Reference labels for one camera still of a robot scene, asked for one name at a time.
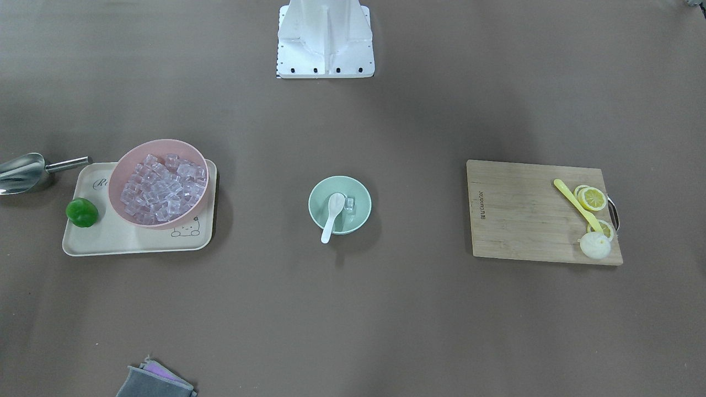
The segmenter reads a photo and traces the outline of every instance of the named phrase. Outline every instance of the metal scoop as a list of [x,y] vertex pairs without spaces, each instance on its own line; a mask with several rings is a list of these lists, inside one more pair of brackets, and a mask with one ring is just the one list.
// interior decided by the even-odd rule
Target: metal scoop
[[90,157],[46,164],[39,153],[28,153],[0,164],[0,196],[41,190],[52,181],[52,174],[92,163]]

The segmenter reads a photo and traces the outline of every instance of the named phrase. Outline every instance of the pink bowl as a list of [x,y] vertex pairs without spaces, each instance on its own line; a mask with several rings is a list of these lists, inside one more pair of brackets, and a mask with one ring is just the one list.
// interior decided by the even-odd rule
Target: pink bowl
[[204,167],[206,169],[206,192],[208,192],[210,175],[206,160],[203,158],[203,155],[201,155],[201,152],[188,143],[177,141],[176,139],[157,139],[156,141],[146,142],[127,152],[118,161],[113,173],[110,174],[110,180],[108,181],[108,199],[110,200],[110,205],[113,207],[113,210],[118,213],[120,218],[123,218],[132,225],[144,227],[145,229],[171,229],[190,220],[193,217],[190,214],[198,213],[205,203],[208,202],[207,194],[204,193],[196,204],[182,216],[175,220],[158,223],[156,225],[140,225],[135,221],[135,218],[125,213],[125,204],[120,201],[120,194],[123,191],[125,183],[127,183],[128,179],[135,171],[135,166],[139,162],[142,162],[148,154],[153,154],[163,160],[164,155],[169,153],[174,153],[180,158],[185,158],[196,165]]

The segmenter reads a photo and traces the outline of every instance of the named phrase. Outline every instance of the white spoon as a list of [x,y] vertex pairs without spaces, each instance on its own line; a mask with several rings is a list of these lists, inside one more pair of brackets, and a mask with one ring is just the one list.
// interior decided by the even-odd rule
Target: white spoon
[[343,211],[343,204],[346,202],[346,196],[341,193],[334,193],[328,199],[328,219],[326,220],[326,226],[323,227],[323,233],[321,233],[321,242],[326,244],[331,238],[331,232],[333,231],[333,220],[336,219],[338,214]]

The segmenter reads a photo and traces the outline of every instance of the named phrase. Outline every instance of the bowl of ice cubes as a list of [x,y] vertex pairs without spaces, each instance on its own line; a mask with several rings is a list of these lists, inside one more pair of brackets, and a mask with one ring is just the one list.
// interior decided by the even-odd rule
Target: bowl of ice cubes
[[108,198],[127,222],[164,230],[190,220],[205,205],[208,183],[201,152],[176,139],[157,139],[118,161],[108,181]]

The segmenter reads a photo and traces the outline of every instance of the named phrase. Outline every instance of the green bowl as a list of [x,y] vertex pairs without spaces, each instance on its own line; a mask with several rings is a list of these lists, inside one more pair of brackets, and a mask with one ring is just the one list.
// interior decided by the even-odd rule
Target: green bowl
[[333,222],[334,235],[347,235],[358,230],[368,220],[373,209],[368,189],[351,177],[328,177],[316,184],[309,195],[309,215],[321,228],[328,219],[328,199],[334,193],[355,199],[353,211],[343,210]]

